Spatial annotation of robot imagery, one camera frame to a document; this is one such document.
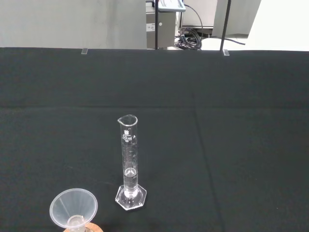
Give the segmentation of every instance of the black metal stand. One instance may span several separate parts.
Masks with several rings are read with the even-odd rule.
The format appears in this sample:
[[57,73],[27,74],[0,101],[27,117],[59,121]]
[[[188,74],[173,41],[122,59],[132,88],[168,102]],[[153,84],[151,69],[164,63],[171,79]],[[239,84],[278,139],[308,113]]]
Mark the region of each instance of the black metal stand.
[[159,0],[155,0],[155,49],[158,50]]
[[227,8],[226,8],[226,14],[225,14],[225,21],[224,21],[224,27],[223,27],[222,38],[221,38],[221,45],[220,45],[220,52],[223,52],[225,56],[229,56],[229,55],[226,55],[225,52],[223,51],[223,44],[224,44],[224,40],[225,40],[228,16],[230,14],[231,1],[232,0],[227,0]]

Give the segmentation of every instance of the hexagonal base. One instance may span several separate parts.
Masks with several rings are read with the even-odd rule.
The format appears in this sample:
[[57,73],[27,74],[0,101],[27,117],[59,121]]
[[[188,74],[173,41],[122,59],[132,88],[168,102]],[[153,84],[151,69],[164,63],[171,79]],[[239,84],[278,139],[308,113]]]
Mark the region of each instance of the hexagonal base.
[[138,194],[134,198],[127,198],[125,196],[125,187],[119,187],[115,201],[121,205],[125,210],[136,209],[142,207],[145,203],[147,191],[138,185]]

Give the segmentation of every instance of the gray machine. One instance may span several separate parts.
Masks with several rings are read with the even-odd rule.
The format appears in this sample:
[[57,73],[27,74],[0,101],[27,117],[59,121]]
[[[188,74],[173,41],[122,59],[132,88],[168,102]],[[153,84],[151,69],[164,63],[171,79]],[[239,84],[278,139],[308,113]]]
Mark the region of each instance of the gray machine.
[[[159,13],[158,47],[174,46],[176,12]],[[147,48],[155,48],[155,8],[146,3]]]

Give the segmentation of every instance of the table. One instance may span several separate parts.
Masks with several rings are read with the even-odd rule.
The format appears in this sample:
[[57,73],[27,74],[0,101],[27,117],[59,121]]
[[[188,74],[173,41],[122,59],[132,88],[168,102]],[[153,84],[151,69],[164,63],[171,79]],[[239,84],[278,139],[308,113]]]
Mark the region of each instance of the table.
[[[308,231],[309,53],[0,49],[0,229],[62,231],[61,191],[105,232]],[[139,119],[143,208],[117,119]]]

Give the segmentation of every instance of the clear plastic funnel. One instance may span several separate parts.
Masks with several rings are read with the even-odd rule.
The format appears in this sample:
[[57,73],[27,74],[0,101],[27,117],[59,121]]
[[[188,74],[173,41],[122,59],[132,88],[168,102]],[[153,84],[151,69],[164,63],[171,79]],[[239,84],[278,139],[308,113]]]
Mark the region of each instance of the clear plastic funnel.
[[60,193],[50,205],[50,217],[62,228],[84,232],[85,225],[96,215],[96,197],[82,188],[72,188]]

